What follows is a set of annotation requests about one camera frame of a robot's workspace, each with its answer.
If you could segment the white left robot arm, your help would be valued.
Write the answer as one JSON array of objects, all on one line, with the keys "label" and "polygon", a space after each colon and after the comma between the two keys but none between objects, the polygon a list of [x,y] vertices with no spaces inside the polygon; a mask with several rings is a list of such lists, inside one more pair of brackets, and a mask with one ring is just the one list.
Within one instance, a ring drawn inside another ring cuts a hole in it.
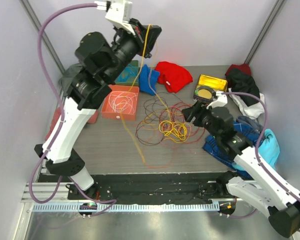
[{"label": "white left robot arm", "polygon": [[90,32],[75,50],[79,67],[67,87],[63,115],[44,144],[35,146],[40,157],[47,160],[51,174],[71,178],[79,194],[90,200],[97,192],[95,181],[85,162],[73,146],[89,118],[99,109],[111,93],[111,85],[136,55],[150,58],[157,38],[162,32],[158,25],[142,25],[130,20],[132,32],[115,28],[113,42],[109,44],[100,32]]}]

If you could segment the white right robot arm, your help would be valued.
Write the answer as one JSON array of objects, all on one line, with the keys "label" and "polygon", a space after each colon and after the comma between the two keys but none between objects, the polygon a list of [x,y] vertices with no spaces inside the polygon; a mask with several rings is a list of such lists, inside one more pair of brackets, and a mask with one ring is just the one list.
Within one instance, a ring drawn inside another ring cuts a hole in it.
[{"label": "white right robot arm", "polygon": [[241,198],[268,219],[272,228],[285,238],[300,230],[300,191],[281,177],[255,146],[234,128],[233,117],[224,106],[211,107],[201,102],[182,111],[184,119],[205,128],[218,148],[257,182],[257,188],[232,173],[219,180],[216,193]]}]

